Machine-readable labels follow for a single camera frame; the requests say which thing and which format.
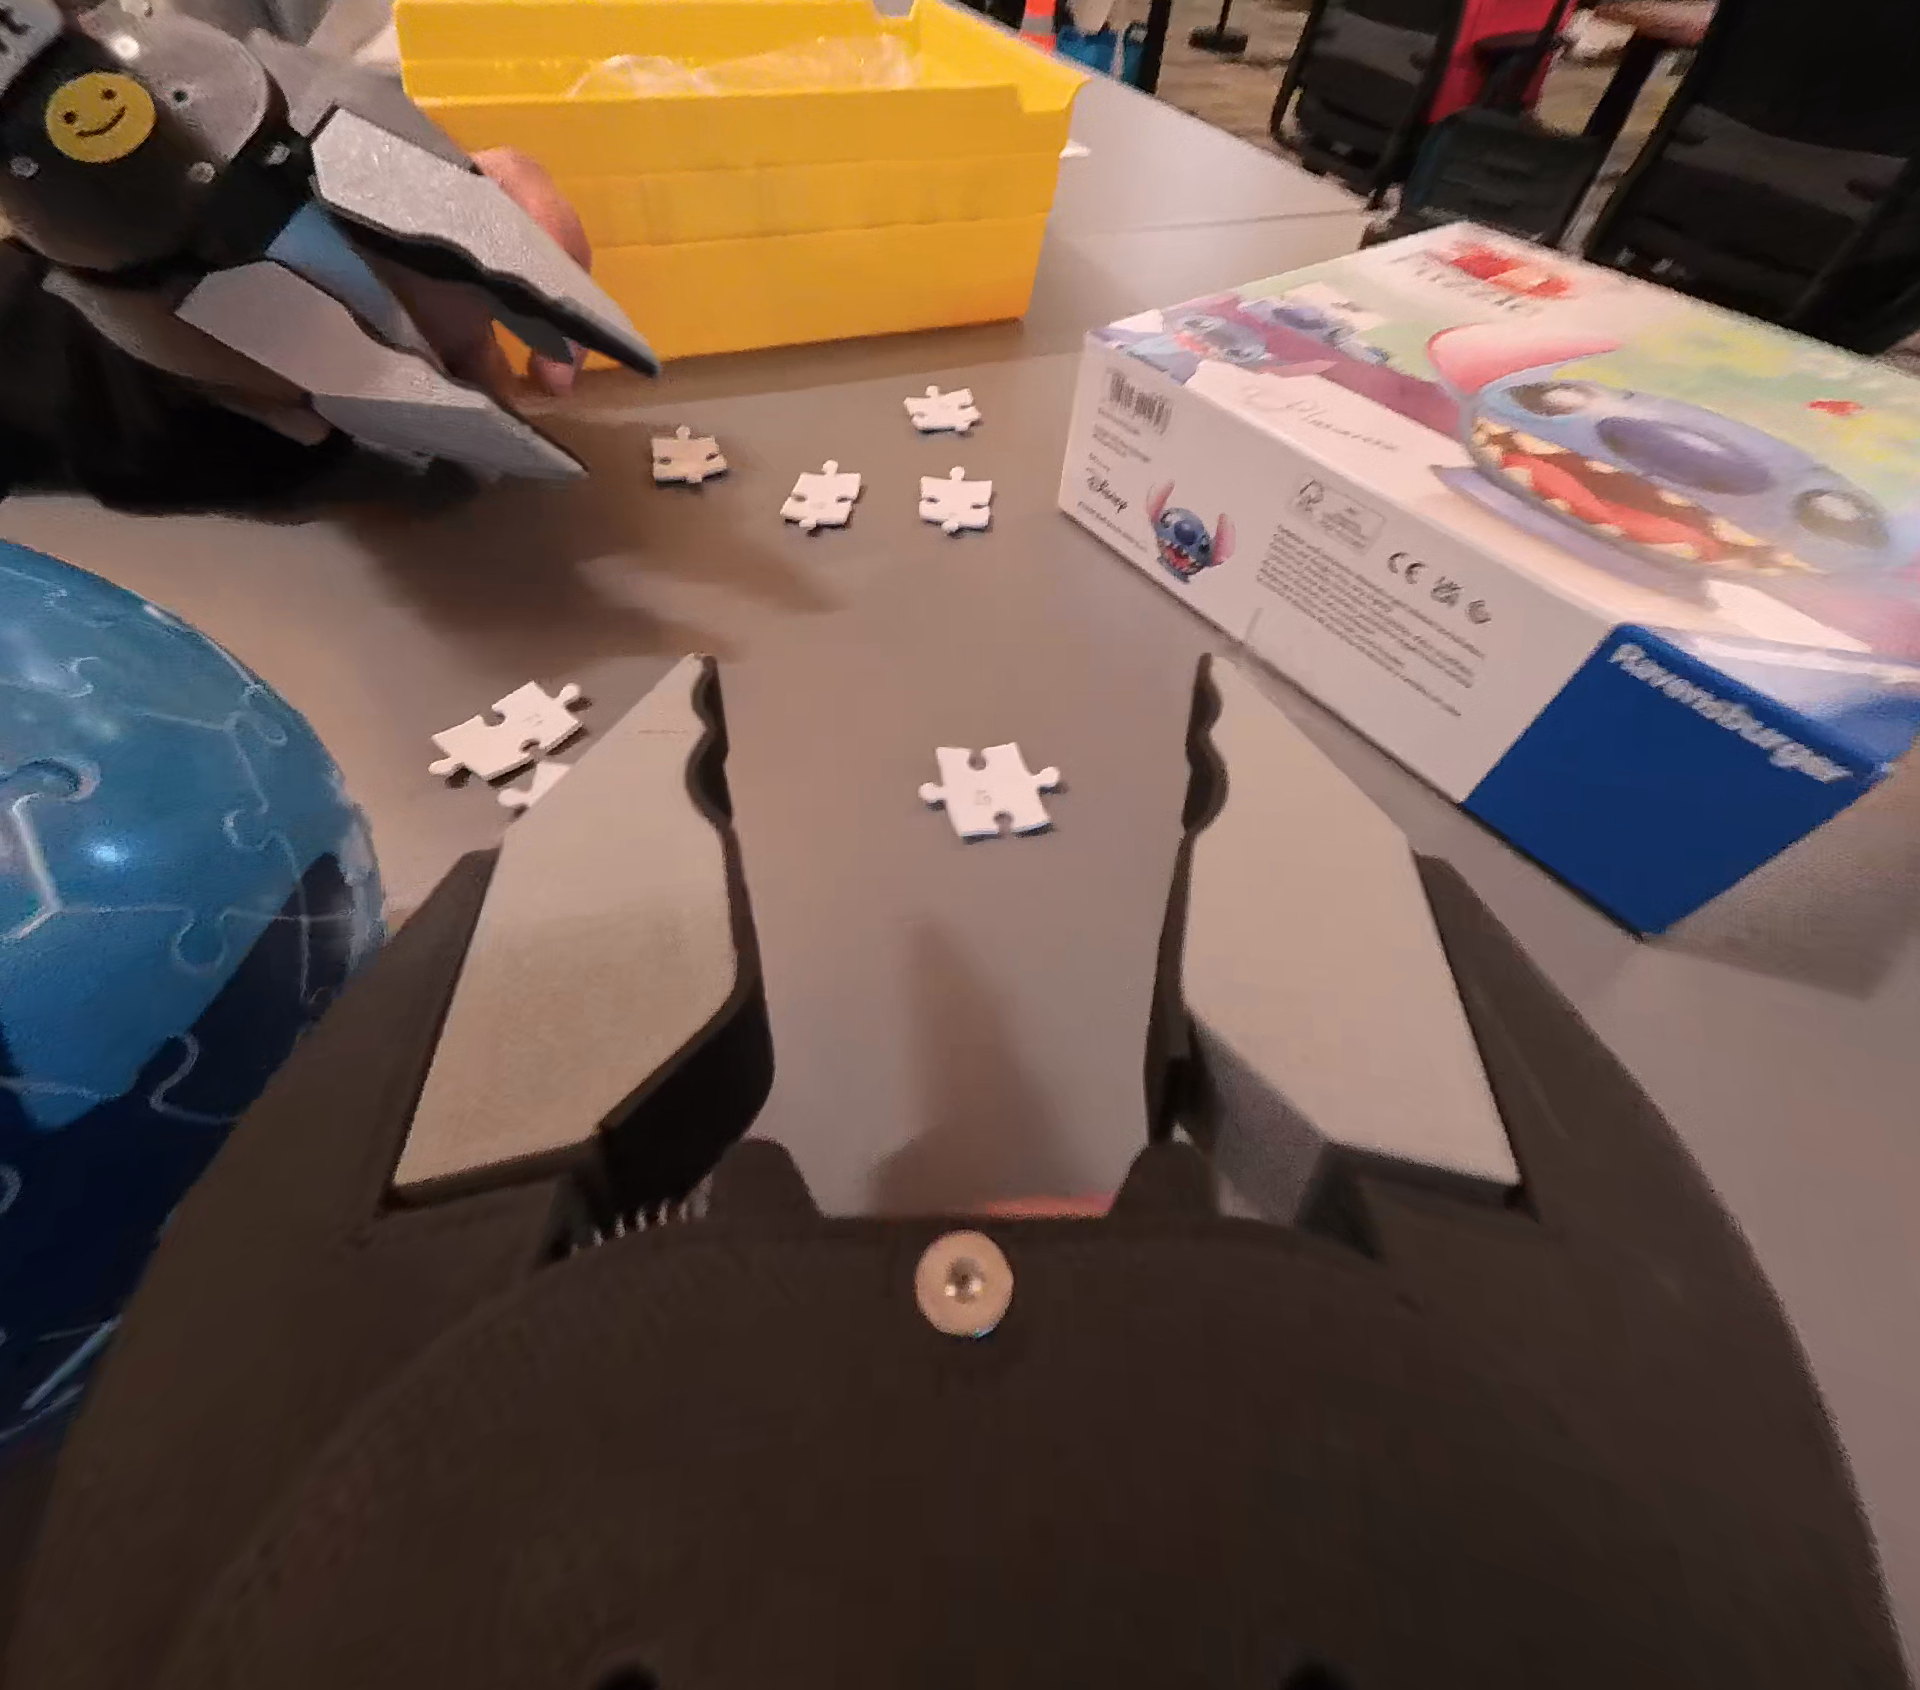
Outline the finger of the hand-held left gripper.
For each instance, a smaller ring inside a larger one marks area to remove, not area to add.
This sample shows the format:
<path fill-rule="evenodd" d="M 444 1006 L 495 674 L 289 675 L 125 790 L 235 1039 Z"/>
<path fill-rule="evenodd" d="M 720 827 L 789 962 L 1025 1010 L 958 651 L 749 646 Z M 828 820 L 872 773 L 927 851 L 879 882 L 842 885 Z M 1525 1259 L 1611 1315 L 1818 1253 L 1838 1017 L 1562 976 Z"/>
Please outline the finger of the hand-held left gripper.
<path fill-rule="evenodd" d="M 313 199 L 350 237 L 420 280 L 476 292 L 489 322 L 545 357 L 586 351 L 647 377 L 660 371 L 589 267 L 392 76 L 262 30 L 248 49 L 281 93 Z"/>
<path fill-rule="evenodd" d="M 47 290 L 109 343 L 213 402 L 299 439 L 321 426 L 397 460 L 475 478 L 584 478 L 562 443 L 420 339 L 395 341 L 281 261 L 219 267 L 157 287 L 52 266 Z"/>

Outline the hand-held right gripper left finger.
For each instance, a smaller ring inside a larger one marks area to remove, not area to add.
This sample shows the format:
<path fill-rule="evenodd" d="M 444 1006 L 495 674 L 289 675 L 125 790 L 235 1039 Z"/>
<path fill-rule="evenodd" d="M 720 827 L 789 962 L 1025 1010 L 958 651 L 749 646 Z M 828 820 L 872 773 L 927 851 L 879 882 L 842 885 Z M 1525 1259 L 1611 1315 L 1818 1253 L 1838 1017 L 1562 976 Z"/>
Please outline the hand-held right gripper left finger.
<path fill-rule="evenodd" d="M 389 944 L 420 1054 L 397 1198 L 562 1182 L 690 1198 L 757 1123 L 775 1045 L 716 657 L 668 668 Z"/>

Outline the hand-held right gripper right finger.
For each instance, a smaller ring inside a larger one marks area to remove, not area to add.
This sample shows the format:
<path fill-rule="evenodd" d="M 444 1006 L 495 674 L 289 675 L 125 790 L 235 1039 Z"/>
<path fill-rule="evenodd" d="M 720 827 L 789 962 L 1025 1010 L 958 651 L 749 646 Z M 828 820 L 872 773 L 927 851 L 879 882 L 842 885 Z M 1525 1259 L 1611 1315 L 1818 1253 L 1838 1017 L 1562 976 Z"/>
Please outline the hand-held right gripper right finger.
<path fill-rule="evenodd" d="M 1332 1218 L 1362 1182 L 1505 1204 L 1525 1173 L 1401 827 L 1212 651 L 1185 751 L 1151 1138 L 1254 1218 Z"/>

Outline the single white jigsaw piece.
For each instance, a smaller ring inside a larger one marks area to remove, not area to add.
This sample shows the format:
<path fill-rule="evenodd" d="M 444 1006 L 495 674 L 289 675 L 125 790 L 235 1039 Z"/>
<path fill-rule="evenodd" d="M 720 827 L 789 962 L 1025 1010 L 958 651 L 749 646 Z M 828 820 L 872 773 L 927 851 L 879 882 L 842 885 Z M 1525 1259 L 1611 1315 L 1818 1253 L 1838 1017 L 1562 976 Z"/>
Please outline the single white jigsaw piece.
<path fill-rule="evenodd" d="M 938 773 L 920 786 L 920 801 L 945 811 L 964 842 L 1053 827 L 1049 794 L 1062 788 L 1064 776 L 1058 766 L 1031 766 L 1021 742 L 942 744 L 932 760 Z"/>

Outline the blue puzzle ball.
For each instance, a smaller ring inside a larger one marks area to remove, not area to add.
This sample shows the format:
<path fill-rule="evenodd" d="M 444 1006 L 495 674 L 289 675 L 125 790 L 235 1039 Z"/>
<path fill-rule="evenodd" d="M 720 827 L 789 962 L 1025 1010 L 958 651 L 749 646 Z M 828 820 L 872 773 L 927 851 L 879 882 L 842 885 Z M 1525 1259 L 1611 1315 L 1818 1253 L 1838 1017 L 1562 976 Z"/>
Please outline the blue puzzle ball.
<path fill-rule="evenodd" d="M 183 1198 L 380 949 L 306 718 L 132 590 L 2 548 L 2 1446 L 52 1442 Z"/>

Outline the person's left forearm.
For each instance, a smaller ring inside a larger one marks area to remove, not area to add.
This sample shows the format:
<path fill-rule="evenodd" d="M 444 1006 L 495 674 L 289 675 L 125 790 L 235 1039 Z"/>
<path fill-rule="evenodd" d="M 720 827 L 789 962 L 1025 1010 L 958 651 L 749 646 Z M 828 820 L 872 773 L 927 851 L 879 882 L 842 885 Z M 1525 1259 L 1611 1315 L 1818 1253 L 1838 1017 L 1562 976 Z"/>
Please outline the person's left forearm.
<path fill-rule="evenodd" d="M 129 356 L 2 250 L 2 495 L 70 493 L 134 516 L 416 503 L 460 488 L 333 433 L 303 443 Z"/>

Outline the colourful puzzle box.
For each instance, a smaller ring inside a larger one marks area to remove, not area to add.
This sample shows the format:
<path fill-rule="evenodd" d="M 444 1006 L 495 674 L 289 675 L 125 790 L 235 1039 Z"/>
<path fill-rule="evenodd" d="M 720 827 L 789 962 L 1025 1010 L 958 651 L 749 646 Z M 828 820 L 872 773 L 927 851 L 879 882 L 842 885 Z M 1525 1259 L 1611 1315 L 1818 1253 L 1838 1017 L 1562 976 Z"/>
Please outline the colourful puzzle box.
<path fill-rule="evenodd" d="M 1094 328 L 1058 503 L 1642 935 L 1917 744 L 1917 379 L 1465 221 Z"/>

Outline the person's left hand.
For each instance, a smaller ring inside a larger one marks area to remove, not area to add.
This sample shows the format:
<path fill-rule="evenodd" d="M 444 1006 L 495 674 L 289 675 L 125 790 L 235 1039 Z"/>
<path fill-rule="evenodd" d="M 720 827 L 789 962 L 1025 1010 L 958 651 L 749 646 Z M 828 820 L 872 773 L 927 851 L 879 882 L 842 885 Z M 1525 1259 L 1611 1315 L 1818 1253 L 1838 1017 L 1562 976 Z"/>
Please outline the person's left hand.
<path fill-rule="evenodd" d="M 489 147 L 475 152 L 473 162 L 577 266 L 592 266 L 592 246 L 581 213 L 538 159 L 516 147 Z M 526 393 L 565 396 L 578 382 L 584 357 L 581 348 L 573 348 L 566 357 L 538 350 L 529 350 L 522 359 L 510 357 L 498 341 L 490 299 L 475 285 L 429 275 L 390 258 L 374 258 L 374 263 L 454 377 L 502 399 Z"/>

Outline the clear plastic bag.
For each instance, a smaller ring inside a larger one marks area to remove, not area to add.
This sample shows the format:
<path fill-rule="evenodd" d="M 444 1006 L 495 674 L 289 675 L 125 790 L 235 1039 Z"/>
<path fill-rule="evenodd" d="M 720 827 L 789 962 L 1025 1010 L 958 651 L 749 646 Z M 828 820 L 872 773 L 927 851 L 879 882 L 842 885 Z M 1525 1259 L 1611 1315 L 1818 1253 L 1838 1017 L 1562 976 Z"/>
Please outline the clear plastic bag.
<path fill-rule="evenodd" d="M 749 95 L 749 93 L 904 93 L 937 87 L 940 74 L 918 48 L 893 31 L 811 35 L 800 42 L 690 61 L 667 54 L 622 51 L 589 64 L 565 89 L 583 97 Z"/>

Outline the yellow plastic bin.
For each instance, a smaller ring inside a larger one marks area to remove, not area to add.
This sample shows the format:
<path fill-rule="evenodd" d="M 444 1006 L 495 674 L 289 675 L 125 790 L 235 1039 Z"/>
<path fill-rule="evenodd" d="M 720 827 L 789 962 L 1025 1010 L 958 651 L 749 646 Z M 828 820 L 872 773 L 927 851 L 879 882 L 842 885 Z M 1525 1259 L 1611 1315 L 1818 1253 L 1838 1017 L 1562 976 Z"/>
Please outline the yellow plastic bin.
<path fill-rule="evenodd" d="M 397 0 L 395 30 L 413 102 L 469 149 L 545 166 L 665 359 L 1021 319 L 1088 84 L 949 0 Z M 881 31 L 938 84 L 565 95 L 622 51 L 707 64 Z"/>

